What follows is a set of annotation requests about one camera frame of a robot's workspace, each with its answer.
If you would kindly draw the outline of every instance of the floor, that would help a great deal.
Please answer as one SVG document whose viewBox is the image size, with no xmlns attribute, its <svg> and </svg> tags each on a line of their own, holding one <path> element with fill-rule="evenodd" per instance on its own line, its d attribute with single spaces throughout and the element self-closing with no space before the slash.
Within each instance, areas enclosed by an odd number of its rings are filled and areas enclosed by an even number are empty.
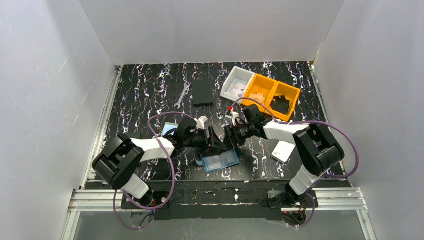
<svg viewBox="0 0 424 240">
<path fill-rule="evenodd" d="M 120 212 L 126 224 L 138 226 L 140 218 L 130 219 Z M 142 231 L 122 227 L 112 212 L 82 212 L 74 240 L 181 239 L 181 240 L 365 240 L 358 214 L 352 210 L 316 211 L 313 220 L 299 230 L 265 219 L 178 219 L 155 221 Z"/>
<path fill-rule="evenodd" d="M 117 134 L 141 133 L 146 139 L 153 134 L 148 130 L 147 119 L 159 113 L 175 111 L 174 104 L 180 96 L 185 81 L 210 80 L 213 82 L 212 107 L 193 107 L 192 92 L 185 95 L 178 111 L 193 117 L 207 116 L 216 133 L 224 134 L 222 126 L 229 124 L 224 117 L 231 101 L 220 97 L 221 86 L 234 66 L 264 75 L 301 89 L 295 113 L 290 120 L 325 121 L 323 108 L 313 83 L 307 62 L 236 62 L 236 63 L 180 63 L 124 65 L 118 84 L 116 97 L 104 144 Z M 154 124 L 157 132 L 162 131 L 165 122 L 178 123 L 180 116 L 159 117 Z M 205 174 L 203 167 L 197 166 L 198 154 L 186 149 L 174 161 L 178 181 L 254 181 L 290 180 L 302 163 L 297 151 L 282 164 L 271 158 L 277 145 L 275 140 L 253 137 L 245 146 L 237 149 L 240 164 Z M 339 165 L 332 169 L 341 174 Z M 171 172 L 166 160 L 143 162 L 135 172 L 143 180 L 170 180 Z"/>
</svg>

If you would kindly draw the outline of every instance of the white bin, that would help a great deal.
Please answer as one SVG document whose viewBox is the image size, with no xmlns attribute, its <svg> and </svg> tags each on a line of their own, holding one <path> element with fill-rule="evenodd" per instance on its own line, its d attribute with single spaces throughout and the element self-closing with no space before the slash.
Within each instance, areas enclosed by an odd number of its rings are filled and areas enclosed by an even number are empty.
<svg viewBox="0 0 424 240">
<path fill-rule="evenodd" d="M 244 97 L 254 76 L 254 72 L 235 66 L 222 85 L 220 96 L 232 101 Z"/>
</svg>

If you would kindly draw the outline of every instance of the wrench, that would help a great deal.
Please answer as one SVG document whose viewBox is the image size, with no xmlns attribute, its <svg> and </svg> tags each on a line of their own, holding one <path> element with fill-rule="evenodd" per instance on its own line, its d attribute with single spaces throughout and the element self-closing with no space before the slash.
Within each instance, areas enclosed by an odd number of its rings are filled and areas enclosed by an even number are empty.
<svg viewBox="0 0 424 240">
<path fill-rule="evenodd" d="M 191 83 L 189 82 L 185 82 L 184 83 L 184 90 L 182 90 L 181 96 L 179 96 L 179 100 L 177 103 L 175 103 L 175 105 L 173 106 L 176 109 L 181 108 L 181 101 L 183 100 L 184 95 L 186 94 L 187 89 L 190 87 Z"/>
</svg>

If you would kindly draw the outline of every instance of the black marbled surface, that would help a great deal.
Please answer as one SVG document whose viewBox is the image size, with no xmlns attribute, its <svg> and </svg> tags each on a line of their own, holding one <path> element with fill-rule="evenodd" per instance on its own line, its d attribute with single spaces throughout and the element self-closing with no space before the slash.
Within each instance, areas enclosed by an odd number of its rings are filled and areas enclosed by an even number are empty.
<svg viewBox="0 0 424 240">
<path fill-rule="evenodd" d="M 179 112 L 198 118 L 208 117 L 208 124 L 214 126 L 219 136 L 224 135 L 222 126 L 229 124 L 225 112 L 232 101 L 220 97 L 221 86 L 234 66 L 264 75 L 301 89 L 297 106 L 291 121 L 325 121 L 319 98 L 307 62 L 237 62 L 237 63 L 186 63 L 186 64 L 145 64 L 123 66 L 113 109 L 103 141 L 121 133 L 140 132 L 145 139 L 153 138 L 147 126 L 148 118 L 159 113 L 175 111 L 184 81 L 210 80 L 213 82 L 212 107 L 193 107 L 192 90 L 185 95 Z M 165 122 L 178 123 L 179 115 L 157 118 L 154 127 L 162 131 Z M 206 174 L 195 159 L 200 157 L 193 149 L 173 159 L 178 181 L 230 181 L 230 180 L 290 180 L 300 169 L 302 163 L 295 150 L 290 159 L 282 164 L 271 158 L 277 145 L 276 140 L 253 137 L 246 145 L 236 151 L 240 164 Z M 341 174 L 337 165 L 333 172 Z M 166 160 L 150 160 L 141 163 L 135 172 L 143 180 L 170 180 L 171 171 Z"/>
</svg>

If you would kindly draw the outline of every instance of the white wall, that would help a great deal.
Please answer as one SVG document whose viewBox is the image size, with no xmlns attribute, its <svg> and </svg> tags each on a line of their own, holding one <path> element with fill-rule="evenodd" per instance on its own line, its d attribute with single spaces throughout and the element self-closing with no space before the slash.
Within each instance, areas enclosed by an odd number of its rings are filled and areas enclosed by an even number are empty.
<svg viewBox="0 0 424 240">
<path fill-rule="evenodd" d="M 80 0 L 115 65 L 313 61 L 344 0 Z"/>
<path fill-rule="evenodd" d="M 359 147 L 350 181 L 378 239 L 423 238 L 423 13 L 420 0 L 347 0 L 315 61 L 329 121 Z"/>
<path fill-rule="evenodd" d="M 61 238 L 113 74 L 78 0 L 0 1 L 0 239 Z"/>
</svg>

